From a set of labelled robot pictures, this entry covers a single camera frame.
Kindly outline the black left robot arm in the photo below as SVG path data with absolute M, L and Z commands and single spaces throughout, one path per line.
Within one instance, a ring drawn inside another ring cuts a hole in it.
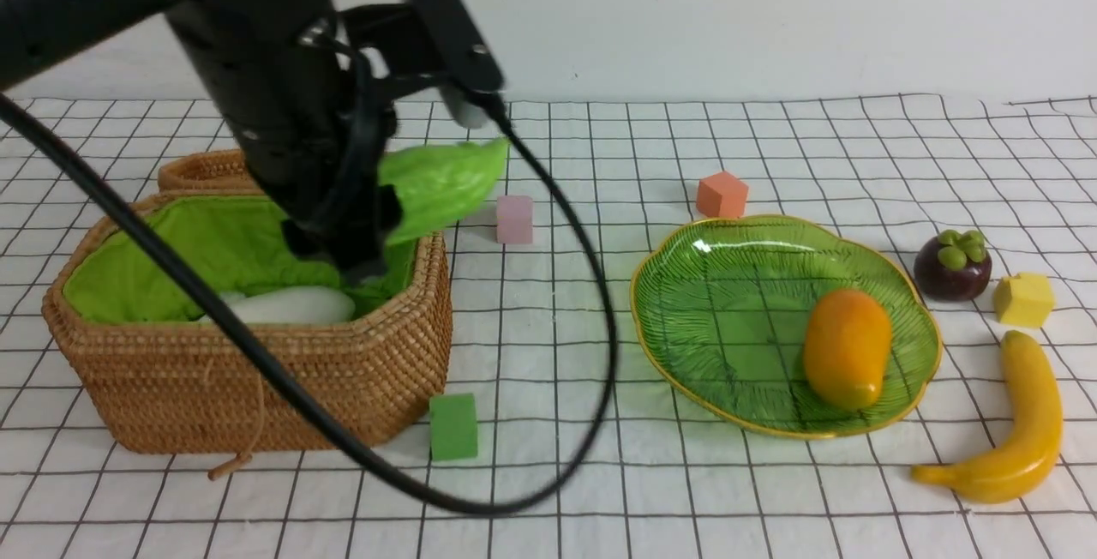
M 3 0 L 3 89 L 155 15 L 285 212 L 291 253 L 354 286 L 387 274 L 402 212 L 378 164 L 393 114 L 371 62 L 333 32 L 333 0 Z

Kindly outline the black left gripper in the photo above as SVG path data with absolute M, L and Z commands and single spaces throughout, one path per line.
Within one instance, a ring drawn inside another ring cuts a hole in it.
M 403 223 L 394 185 L 380 183 L 381 158 L 396 129 L 391 99 L 361 52 L 351 62 L 352 101 L 346 113 L 344 148 L 321 176 L 326 185 L 304 218 L 283 219 L 283 239 L 298 261 L 326 263 L 347 286 L 360 286 L 387 275 L 384 239 Z

